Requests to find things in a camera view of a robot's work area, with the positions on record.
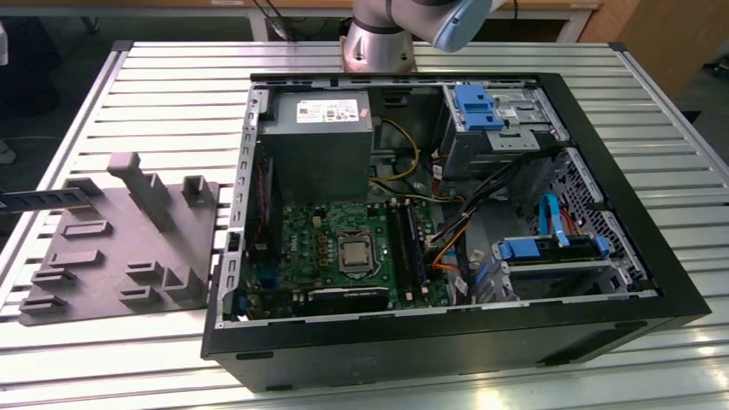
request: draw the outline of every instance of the slotted metal table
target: slotted metal table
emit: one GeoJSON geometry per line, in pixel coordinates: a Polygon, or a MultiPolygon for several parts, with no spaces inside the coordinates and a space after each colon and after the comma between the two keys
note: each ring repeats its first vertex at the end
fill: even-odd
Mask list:
{"type": "MultiPolygon", "coordinates": [[[[39,189],[139,151],[164,181],[224,185],[224,246],[248,75],[340,70],[337,43],[119,43],[39,189]]],[[[729,172],[628,52],[605,44],[417,45],[420,71],[561,73],[713,314],[576,366],[255,395],[200,359],[205,312],[27,328],[18,322],[59,223],[24,214],[0,255],[0,407],[729,408],[729,172]]]]}

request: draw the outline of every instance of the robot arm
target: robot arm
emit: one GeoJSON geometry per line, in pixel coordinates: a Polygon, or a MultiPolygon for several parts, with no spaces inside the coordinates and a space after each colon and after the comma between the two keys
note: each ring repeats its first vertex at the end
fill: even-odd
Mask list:
{"type": "Polygon", "coordinates": [[[412,34],[439,50],[459,51],[489,12],[505,0],[356,0],[344,47],[351,71],[403,72],[412,68],[412,34]]]}

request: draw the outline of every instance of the orange wire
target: orange wire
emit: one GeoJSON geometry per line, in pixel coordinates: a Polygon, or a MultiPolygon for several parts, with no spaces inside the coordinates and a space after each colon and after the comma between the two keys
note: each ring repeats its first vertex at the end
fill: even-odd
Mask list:
{"type": "Polygon", "coordinates": [[[439,267],[439,262],[441,261],[443,259],[443,256],[445,255],[445,252],[448,252],[448,249],[451,249],[451,246],[453,246],[453,244],[456,243],[456,241],[459,240],[460,236],[464,234],[464,232],[467,231],[467,228],[468,228],[468,223],[464,225],[464,227],[461,228],[461,230],[456,233],[456,235],[453,235],[453,237],[451,238],[451,241],[448,241],[448,243],[445,244],[445,248],[443,248],[441,250],[441,253],[437,254],[437,257],[435,258],[433,260],[433,268],[437,268],[439,267]]]}
{"type": "Polygon", "coordinates": [[[436,269],[444,269],[447,271],[456,271],[456,272],[460,272],[460,269],[457,267],[455,267],[453,265],[436,265],[435,266],[436,269]]]}
{"type": "MultiPolygon", "coordinates": [[[[448,196],[440,196],[437,195],[437,185],[440,184],[440,181],[437,179],[433,179],[433,198],[439,200],[447,200],[451,199],[448,196]]],[[[456,200],[460,202],[465,202],[467,199],[461,195],[456,195],[456,200]]]]}
{"type": "Polygon", "coordinates": [[[565,219],[565,221],[568,222],[568,229],[569,229],[569,234],[575,235],[576,231],[577,231],[577,228],[576,228],[576,225],[575,225],[575,221],[572,220],[572,217],[569,216],[568,214],[568,211],[565,211],[564,209],[560,211],[560,215],[563,216],[563,218],[565,219]]]}
{"type": "Polygon", "coordinates": [[[561,217],[561,223],[565,226],[565,232],[568,233],[568,235],[572,235],[572,226],[569,226],[568,219],[565,218],[565,215],[563,214],[560,214],[560,217],[561,217]]]}

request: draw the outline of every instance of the black cable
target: black cable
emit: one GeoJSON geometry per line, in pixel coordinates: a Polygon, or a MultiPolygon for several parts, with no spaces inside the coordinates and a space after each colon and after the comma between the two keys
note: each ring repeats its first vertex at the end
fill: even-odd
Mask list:
{"type": "Polygon", "coordinates": [[[459,219],[448,225],[444,229],[435,233],[431,242],[440,240],[449,235],[457,229],[463,228],[464,224],[471,220],[471,216],[476,212],[480,204],[489,196],[505,187],[512,176],[519,172],[523,165],[528,164],[536,159],[545,158],[557,155],[563,150],[560,145],[541,149],[536,152],[528,152],[517,156],[507,165],[504,165],[476,187],[472,194],[468,196],[467,201],[461,205],[459,211],[459,219]]]}
{"type": "MultiPolygon", "coordinates": [[[[267,4],[269,4],[269,8],[273,10],[273,13],[276,13],[276,16],[279,17],[279,19],[284,22],[284,24],[287,23],[291,23],[291,22],[295,22],[295,23],[301,23],[304,21],[307,21],[307,19],[309,17],[304,17],[303,19],[300,20],[295,20],[292,19],[291,17],[285,17],[281,12],[279,11],[279,8],[273,5],[273,2],[271,0],[265,0],[267,4]]],[[[301,30],[299,30],[297,28],[295,28],[291,24],[287,24],[287,30],[289,32],[295,32],[296,34],[299,34],[305,40],[312,40],[319,34],[321,34],[321,32],[324,31],[325,27],[327,27],[327,24],[329,22],[329,19],[325,18],[324,19],[324,24],[321,25],[321,27],[319,28],[319,30],[313,33],[313,34],[307,34],[305,32],[303,32],[301,30]]]]}
{"type": "Polygon", "coordinates": [[[269,21],[271,25],[273,26],[273,29],[281,28],[284,30],[284,40],[287,41],[295,41],[295,38],[291,33],[291,29],[288,25],[281,26],[269,16],[269,14],[265,12],[265,9],[263,8],[261,4],[259,3],[259,0],[253,0],[255,6],[261,10],[263,17],[265,17],[265,20],[269,21]]]}
{"type": "Polygon", "coordinates": [[[383,190],[385,190],[393,196],[403,196],[405,198],[421,199],[423,201],[428,201],[428,202],[439,202],[439,203],[452,202],[451,200],[435,199],[435,198],[431,198],[429,196],[424,196],[420,194],[415,195],[415,194],[408,194],[405,192],[400,192],[399,190],[393,190],[389,186],[387,186],[380,181],[369,181],[369,182],[376,184],[383,190]]]}
{"type": "Polygon", "coordinates": [[[511,24],[511,27],[509,27],[509,31],[515,31],[516,30],[516,22],[519,21],[520,19],[520,2],[519,0],[513,0],[513,18],[512,18],[512,24],[511,24]]]}

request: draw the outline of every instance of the blue plastic bracket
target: blue plastic bracket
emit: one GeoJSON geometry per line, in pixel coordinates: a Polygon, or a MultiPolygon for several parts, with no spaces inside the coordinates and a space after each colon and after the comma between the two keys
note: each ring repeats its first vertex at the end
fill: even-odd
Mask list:
{"type": "Polygon", "coordinates": [[[499,253],[501,254],[503,261],[512,259],[512,248],[509,248],[509,243],[499,244],[499,253]]]}
{"type": "Polygon", "coordinates": [[[560,200],[557,196],[549,192],[543,196],[539,203],[539,234],[549,235],[549,222],[547,220],[547,209],[549,208],[549,220],[552,221],[553,235],[560,241],[560,246],[569,246],[568,235],[565,229],[561,226],[560,216],[560,200]]]}
{"type": "Polygon", "coordinates": [[[468,131],[500,131],[504,121],[493,112],[493,98],[483,85],[456,85],[456,105],[464,115],[464,127],[468,131]]]}
{"type": "Polygon", "coordinates": [[[508,243],[513,256],[517,258],[537,258],[541,255],[539,253],[537,241],[532,238],[511,239],[508,243]]]}
{"type": "Polygon", "coordinates": [[[595,243],[597,244],[597,249],[600,250],[600,256],[605,258],[611,255],[611,242],[604,236],[599,235],[595,237],[595,243]]]}

